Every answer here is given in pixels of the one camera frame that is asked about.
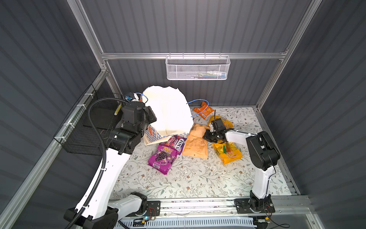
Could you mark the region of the yellow snack bag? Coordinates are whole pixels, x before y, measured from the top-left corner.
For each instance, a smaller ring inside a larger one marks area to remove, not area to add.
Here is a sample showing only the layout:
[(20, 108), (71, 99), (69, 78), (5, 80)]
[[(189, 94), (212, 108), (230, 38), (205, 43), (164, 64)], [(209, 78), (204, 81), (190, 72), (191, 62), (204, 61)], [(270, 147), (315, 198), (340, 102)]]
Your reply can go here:
[(212, 127), (212, 122), (215, 121), (215, 120), (217, 121), (218, 119), (222, 120), (222, 122), (223, 122), (224, 126), (226, 127), (226, 129), (233, 128), (234, 125), (233, 125), (232, 122), (230, 122), (226, 118), (223, 118), (223, 117), (218, 116), (218, 115), (214, 115), (214, 116), (210, 117), (209, 122), (208, 122), (208, 126), (211, 128)]
[(234, 143), (212, 143), (212, 147), (224, 165), (240, 160), (243, 155)]

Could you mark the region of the yellow snack bag front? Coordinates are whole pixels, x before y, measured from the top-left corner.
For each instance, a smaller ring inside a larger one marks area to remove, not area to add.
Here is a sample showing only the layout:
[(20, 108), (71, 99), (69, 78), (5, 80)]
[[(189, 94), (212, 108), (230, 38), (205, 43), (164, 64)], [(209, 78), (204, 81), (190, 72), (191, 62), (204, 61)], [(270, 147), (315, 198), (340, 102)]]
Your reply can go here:
[(243, 155), (234, 143), (212, 143), (212, 147), (224, 165), (240, 160)]

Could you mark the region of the tan bread snack pack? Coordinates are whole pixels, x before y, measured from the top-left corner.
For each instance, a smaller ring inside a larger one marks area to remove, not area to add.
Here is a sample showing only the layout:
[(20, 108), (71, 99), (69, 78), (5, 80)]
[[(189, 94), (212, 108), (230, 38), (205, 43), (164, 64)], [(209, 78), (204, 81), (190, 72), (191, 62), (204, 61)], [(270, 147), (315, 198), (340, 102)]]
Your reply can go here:
[(203, 139), (207, 130), (209, 130), (208, 126), (200, 124), (192, 126), (182, 151), (183, 156), (208, 159), (208, 142)]

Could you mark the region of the white checkered paper bag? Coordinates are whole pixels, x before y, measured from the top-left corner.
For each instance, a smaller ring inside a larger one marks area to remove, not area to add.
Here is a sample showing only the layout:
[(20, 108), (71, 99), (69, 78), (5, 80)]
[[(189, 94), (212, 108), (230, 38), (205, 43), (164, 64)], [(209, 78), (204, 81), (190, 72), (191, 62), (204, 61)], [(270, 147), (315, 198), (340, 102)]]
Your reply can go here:
[(187, 101), (185, 95), (173, 87), (150, 86), (142, 93), (142, 102), (151, 107), (157, 121), (148, 125), (143, 140), (146, 146), (162, 143), (173, 135), (186, 135), (193, 126), (190, 104), (209, 102), (205, 99)]

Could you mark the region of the purple grape snack bag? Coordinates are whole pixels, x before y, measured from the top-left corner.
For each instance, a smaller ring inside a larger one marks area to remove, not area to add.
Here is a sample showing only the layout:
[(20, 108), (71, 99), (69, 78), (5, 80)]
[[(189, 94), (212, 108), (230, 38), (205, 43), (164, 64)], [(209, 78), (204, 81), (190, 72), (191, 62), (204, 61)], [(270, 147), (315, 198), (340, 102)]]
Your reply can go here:
[(170, 146), (158, 145), (157, 150), (148, 160), (148, 165), (167, 175), (173, 162), (178, 156), (178, 151)]

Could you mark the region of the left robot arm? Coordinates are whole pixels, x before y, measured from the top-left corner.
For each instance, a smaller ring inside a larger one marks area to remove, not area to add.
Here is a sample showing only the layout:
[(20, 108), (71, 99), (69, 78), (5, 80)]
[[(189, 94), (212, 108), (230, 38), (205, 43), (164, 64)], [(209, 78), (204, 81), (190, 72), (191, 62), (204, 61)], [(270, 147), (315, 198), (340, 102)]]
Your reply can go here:
[(92, 121), (91, 111), (96, 104), (107, 100), (98, 99), (87, 110), (91, 127), (100, 141), (102, 160), (81, 201), (64, 215), (64, 219), (69, 222), (66, 226), (68, 229), (74, 225), (84, 229), (112, 229), (119, 220), (130, 214), (142, 217), (148, 208), (147, 197), (141, 193), (133, 192), (118, 201), (110, 201), (110, 195), (135, 147), (141, 142), (148, 126), (156, 122), (157, 118), (151, 107), (139, 99), (129, 102), (120, 99), (119, 102), (124, 104), (122, 123), (110, 132), (105, 141)]

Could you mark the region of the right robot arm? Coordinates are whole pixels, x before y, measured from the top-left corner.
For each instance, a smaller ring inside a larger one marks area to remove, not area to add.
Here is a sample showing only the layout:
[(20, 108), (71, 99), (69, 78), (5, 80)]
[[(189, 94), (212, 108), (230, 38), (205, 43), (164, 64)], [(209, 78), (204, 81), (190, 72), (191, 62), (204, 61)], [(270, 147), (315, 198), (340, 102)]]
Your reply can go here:
[(214, 119), (209, 127), (203, 136), (208, 142), (247, 146), (251, 162), (255, 166), (254, 184), (247, 206), (253, 213), (274, 213), (269, 184), (281, 156), (270, 135), (266, 131), (252, 134), (226, 128), (221, 118)]

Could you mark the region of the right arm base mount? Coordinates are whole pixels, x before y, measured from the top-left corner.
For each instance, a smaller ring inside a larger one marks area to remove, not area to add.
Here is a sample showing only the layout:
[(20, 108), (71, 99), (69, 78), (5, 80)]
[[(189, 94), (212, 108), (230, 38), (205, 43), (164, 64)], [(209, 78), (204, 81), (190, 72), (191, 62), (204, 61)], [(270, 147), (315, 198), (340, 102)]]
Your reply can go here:
[(268, 196), (264, 199), (254, 198), (236, 198), (234, 200), (234, 206), (239, 214), (249, 214), (249, 213), (265, 213), (272, 214), (275, 213), (275, 207)]

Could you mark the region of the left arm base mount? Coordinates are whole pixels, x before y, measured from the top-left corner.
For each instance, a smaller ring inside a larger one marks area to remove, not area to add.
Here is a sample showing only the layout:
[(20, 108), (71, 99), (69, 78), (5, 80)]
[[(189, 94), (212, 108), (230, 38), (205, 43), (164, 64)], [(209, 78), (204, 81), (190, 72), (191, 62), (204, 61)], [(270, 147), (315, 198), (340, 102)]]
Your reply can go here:
[(148, 200), (137, 212), (132, 213), (134, 217), (154, 216), (160, 215), (161, 201)]

